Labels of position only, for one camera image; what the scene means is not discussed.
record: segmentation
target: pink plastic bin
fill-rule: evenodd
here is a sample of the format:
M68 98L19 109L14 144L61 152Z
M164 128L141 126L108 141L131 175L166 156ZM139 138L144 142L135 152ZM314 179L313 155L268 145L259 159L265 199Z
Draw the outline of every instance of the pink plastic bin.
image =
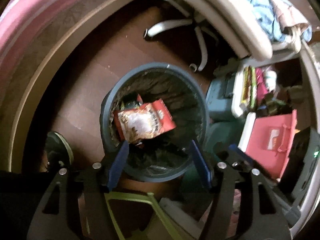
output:
M257 118L246 149L246 154L265 168L273 179L281 178L289 161L297 110Z

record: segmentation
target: silver bolt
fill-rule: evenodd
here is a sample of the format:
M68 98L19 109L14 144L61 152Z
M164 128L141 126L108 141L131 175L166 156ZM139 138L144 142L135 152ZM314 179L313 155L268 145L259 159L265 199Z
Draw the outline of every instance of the silver bolt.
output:
M225 163L223 163L223 162L219 162L219 163L218 163L218 167L219 167L220 169L225 169L225 168L227 167L227 165L226 165Z
M258 176L260 174L260 171L258 169L252 169L252 174Z
M59 174L60 175L64 175L66 173L67 173L67 169L66 168L62 168L62 169L59 170Z
M100 168L101 168L101 163L94 163L94 164L92 164L92 168L94 168L94 169L100 169Z

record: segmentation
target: shoe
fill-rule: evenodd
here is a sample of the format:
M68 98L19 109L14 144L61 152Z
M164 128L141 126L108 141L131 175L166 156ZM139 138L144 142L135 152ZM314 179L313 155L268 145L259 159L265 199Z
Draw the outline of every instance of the shoe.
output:
M70 168L74 161L70 145L58 132L51 131L47 134L44 150L47 153L48 171L57 172L62 167Z

